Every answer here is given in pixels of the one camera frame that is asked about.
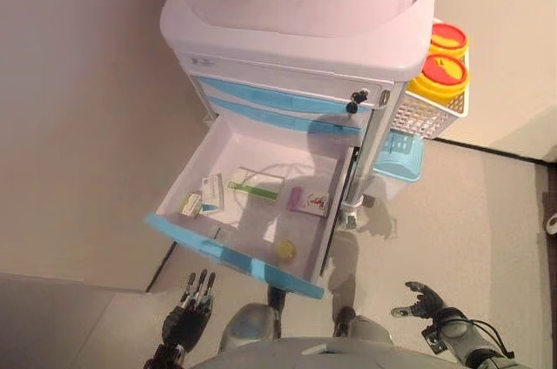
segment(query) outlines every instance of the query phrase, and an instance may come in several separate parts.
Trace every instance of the small yellow bottle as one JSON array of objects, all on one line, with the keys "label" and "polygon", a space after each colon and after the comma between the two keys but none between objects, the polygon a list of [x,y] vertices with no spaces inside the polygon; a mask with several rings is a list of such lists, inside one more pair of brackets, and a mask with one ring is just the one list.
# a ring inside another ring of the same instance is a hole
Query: small yellow bottle
[{"label": "small yellow bottle", "polygon": [[468,85],[468,71],[458,59],[446,54],[430,54],[421,74],[408,84],[408,90],[443,106],[460,95]]},{"label": "small yellow bottle", "polygon": [[447,54],[464,61],[466,50],[468,50],[468,37],[460,28],[449,23],[433,25],[430,53]]}]

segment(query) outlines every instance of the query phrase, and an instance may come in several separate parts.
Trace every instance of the blue trim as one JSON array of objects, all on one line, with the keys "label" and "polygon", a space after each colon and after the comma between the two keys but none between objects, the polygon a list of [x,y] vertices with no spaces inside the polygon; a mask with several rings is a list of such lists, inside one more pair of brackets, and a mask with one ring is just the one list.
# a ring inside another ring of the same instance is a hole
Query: blue trim
[{"label": "blue trim", "polygon": [[[328,101],[316,97],[303,97],[280,91],[256,88],[247,84],[234,84],[210,77],[200,77],[199,81],[228,95],[270,108],[317,114],[348,115],[346,113],[346,104],[341,102]],[[370,110],[370,108],[365,106],[361,106],[359,109],[361,112]]]},{"label": "blue trim", "polygon": [[277,112],[265,111],[258,108],[252,108],[247,105],[236,104],[217,97],[208,97],[208,99],[216,105],[222,106],[223,108],[236,112],[244,117],[253,119],[254,121],[276,125],[277,127],[287,128],[288,130],[343,135],[361,133],[361,129],[356,127],[346,127],[344,125],[326,123],[324,121],[291,117],[289,115],[278,114]]},{"label": "blue trim", "polygon": [[189,247],[234,270],[253,276],[268,285],[296,292],[310,298],[323,298],[323,288],[306,280],[296,278],[290,273],[283,272],[258,258],[252,258],[244,253],[230,249],[212,238],[201,236],[196,232],[187,230],[179,225],[170,223],[163,217],[150,213],[145,221],[155,227],[164,235],[174,239],[177,243]]}]

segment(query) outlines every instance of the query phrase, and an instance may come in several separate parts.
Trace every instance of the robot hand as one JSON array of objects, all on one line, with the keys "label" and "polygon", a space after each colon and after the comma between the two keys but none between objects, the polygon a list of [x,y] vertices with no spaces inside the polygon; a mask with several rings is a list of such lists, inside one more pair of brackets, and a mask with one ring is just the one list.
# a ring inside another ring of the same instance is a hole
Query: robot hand
[{"label": "robot hand", "polygon": [[152,359],[147,360],[144,369],[174,369],[186,353],[191,352],[199,342],[212,312],[212,285],[215,273],[211,273],[205,293],[201,295],[207,277],[204,269],[199,275],[197,288],[193,289],[195,273],[190,280],[178,305],[168,314],[163,323],[163,344],[158,346]]},{"label": "robot hand", "polygon": [[[430,287],[420,282],[406,282],[413,292],[419,292],[414,305],[393,308],[391,315],[396,318],[419,317],[432,319],[433,323],[421,332],[435,354],[447,348],[466,367],[474,369],[526,368],[517,364],[514,353],[509,352],[495,328],[481,320],[468,319],[462,311],[447,306],[445,301]],[[492,341],[485,340],[480,331]]]},{"label": "robot hand", "polygon": [[393,308],[391,315],[396,318],[420,317],[421,319],[433,319],[437,313],[446,308],[445,301],[429,286],[420,282],[406,282],[408,288],[413,292],[420,292],[418,301],[414,305]]},{"label": "robot hand", "polygon": [[188,286],[180,303],[171,311],[163,323],[163,342],[168,346],[180,346],[186,353],[190,352],[201,339],[212,312],[212,285],[215,273],[211,273],[205,293],[201,296],[201,289],[207,270],[199,275],[197,288],[193,289],[195,273],[190,275]]}]

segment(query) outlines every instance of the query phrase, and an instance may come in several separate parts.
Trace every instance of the drawer lock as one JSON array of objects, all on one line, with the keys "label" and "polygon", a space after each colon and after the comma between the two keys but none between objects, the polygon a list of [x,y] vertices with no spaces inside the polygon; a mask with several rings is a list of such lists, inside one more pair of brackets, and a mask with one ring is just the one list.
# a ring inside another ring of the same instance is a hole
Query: drawer lock
[{"label": "drawer lock", "polygon": [[346,111],[355,114],[358,112],[358,105],[367,100],[367,89],[362,89],[360,92],[354,92],[350,97],[350,102],[346,104]]}]

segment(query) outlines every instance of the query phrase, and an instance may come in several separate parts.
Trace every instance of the small box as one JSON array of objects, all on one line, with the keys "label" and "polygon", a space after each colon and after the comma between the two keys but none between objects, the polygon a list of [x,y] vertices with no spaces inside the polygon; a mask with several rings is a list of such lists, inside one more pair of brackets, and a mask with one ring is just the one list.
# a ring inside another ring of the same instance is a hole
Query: small box
[{"label": "small box", "polygon": [[211,175],[201,181],[201,197],[203,200],[201,212],[203,214],[222,211],[225,208],[223,179],[220,173]]},{"label": "small box", "polygon": [[300,211],[326,217],[329,213],[329,193],[296,186],[292,188],[286,208],[290,211]]},{"label": "small box", "polygon": [[182,209],[180,210],[180,214],[185,215],[186,217],[195,218],[201,211],[201,207],[201,195],[193,192],[185,199]]}]

